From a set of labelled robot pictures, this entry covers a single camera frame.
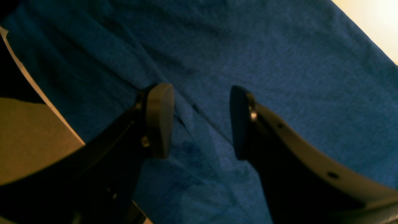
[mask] hole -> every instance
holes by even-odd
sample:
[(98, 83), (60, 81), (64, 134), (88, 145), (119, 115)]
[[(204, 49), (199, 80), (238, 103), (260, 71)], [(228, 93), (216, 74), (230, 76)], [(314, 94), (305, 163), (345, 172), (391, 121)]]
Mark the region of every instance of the hole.
[(336, 179), (336, 180), (340, 179), (339, 175), (337, 175), (337, 174), (335, 174), (333, 172), (328, 172), (328, 176), (330, 178), (333, 178), (333, 179)]

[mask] blue bedsheet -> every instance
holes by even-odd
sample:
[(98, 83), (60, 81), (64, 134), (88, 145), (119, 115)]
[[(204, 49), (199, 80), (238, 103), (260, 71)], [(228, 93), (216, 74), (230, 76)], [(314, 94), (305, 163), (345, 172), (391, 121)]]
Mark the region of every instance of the blue bedsheet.
[(145, 163), (134, 195), (156, 224), (271, 223), (231, 146), (234, 84), (332, 158), (398, 187), (398, 67), (330, 0), (26, 0), (2, 24), (86, 142), (139, 89), (174, 85), (170, 158)]

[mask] brown surface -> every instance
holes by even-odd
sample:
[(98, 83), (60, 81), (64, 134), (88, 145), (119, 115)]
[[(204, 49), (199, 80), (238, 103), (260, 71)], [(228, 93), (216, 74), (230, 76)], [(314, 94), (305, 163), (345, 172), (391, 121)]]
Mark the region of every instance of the brown surface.
[(82, 143), (43, 104), (0, 98), (0, 185), (76, 151)]

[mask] beige wall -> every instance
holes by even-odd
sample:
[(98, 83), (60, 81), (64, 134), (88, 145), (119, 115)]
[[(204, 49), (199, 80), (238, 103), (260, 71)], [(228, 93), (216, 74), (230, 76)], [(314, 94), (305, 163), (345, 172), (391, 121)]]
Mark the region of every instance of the beige wall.
[(398, 0), (333, 0), (398, 64)]
[(82, 143), (43, 104), (0, 98), (0, 185), (34, 173)]

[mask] blue fabric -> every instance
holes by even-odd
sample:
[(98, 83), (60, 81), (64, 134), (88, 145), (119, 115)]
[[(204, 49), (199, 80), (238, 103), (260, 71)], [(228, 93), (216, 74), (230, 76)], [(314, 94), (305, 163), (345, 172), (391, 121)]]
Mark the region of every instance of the blue fabric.
[(134, 195), (154, 223), (271, 223), (256, 172), (233, 154), (233, 84), (398, 187), (398, 68), (329, 0), (31, 0), (3, 24), (84, 141), (138, 89), (174, 85), (170, 158), (145, 163)]

